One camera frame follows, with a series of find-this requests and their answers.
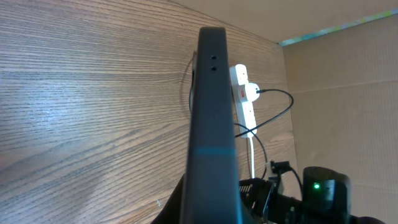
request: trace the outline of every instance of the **cardboard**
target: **cardboard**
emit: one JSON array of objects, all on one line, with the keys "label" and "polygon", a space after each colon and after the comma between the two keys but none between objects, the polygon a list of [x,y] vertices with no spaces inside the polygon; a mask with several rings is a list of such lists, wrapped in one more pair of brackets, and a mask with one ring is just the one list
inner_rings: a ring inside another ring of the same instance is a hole
[{"label": "cardboard", "polygon": [[351,178],[352,213],[398,220],[398,16],[284,48],[299,173]]},{"label": "cardboard", "polygon": [[398,8],[397,0],[171,0],[273,42]]}]

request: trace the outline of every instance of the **power strip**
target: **power strip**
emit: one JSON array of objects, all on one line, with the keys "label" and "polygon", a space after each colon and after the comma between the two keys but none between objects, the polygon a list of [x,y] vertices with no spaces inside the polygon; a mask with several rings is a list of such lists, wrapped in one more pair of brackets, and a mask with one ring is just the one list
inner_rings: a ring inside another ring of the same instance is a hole
[{"label": "power strip", "polygon": [[[256,127],[256,117],[254,116],[253,103],[259,96],[258,93],[254,91],[253,94],[248,96],[246,91],[249,86],[258,90],[258,86],[254,83],[249,83],[248,71],[246,66],[238,64],[229,68],[229,75],[231,77],[232,93],[234,96],[236,115],[238,117],[239,124],[252,129]],[[239,127],[241,133],[247,131],[242,127]],[[242,135],[243,138],[253,137],[252,133],[247,133]]]}]

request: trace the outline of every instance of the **black monitor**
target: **black monitor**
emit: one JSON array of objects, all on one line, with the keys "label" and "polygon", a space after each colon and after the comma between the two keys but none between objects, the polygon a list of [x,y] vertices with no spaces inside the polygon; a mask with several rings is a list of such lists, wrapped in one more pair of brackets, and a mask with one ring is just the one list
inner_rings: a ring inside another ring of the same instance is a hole
[{"label": "black monitor", "polygon": [[200,29],[182,223],[242,223],[226,32]]}]

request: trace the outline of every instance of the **wood grain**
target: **wood grain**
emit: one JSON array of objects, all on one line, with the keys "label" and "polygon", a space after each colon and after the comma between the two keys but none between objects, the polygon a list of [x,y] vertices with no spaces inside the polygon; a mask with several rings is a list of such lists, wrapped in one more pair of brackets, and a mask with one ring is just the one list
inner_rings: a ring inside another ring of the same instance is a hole
[{"label": "wood grain", "polygon": [[[202,26],[226,27],[230,64],[260,87],[286,89],[278,45],[168,1],[1,1],[0,223],[150,222],[184,173]],[[262,96],[257,120],[287,105]],[[295,166],[290,114],[259,137]]]}]

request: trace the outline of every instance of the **black plastic object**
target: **black plastic object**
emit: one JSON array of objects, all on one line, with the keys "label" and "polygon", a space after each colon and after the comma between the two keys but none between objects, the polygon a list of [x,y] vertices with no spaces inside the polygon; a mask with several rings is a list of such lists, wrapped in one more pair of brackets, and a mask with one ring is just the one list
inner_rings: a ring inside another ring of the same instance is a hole
[{"label": "black plastic object", "polygon": [[297,223],[300,223],[301,217],[302,217],[301,201],[293,197],[288,197],[281,194],[272,195],[271,200],[268,204],[269,221],[271,221],[272,223],[285,224],[292,222],[292,220],[295,220]]},{"label": "black plastic object", "polygon": [[239,190],[243,204],[253,218],[265,223],[268,217],[268,203],[274,184],[260,178],[241,180]]},{"label": "black plastic object", "polygon": [[200,29],[181,223],[242,223],[224,28]]},{"label": "black plastic object", "polygon": [[308,218],[307,222],[324,219],[330,223],[349,222],[351,186],[346,175],[323,167],[306,167],[303,182],[303,209],[318,216]]},{"label": "black plastic object", "polygon": [[182,187],[185,175],[182,175],[173,193],[170,195],[162,211],[152,221],[152,224],[178,224],[180,222],[180,208],[182,198]]}]

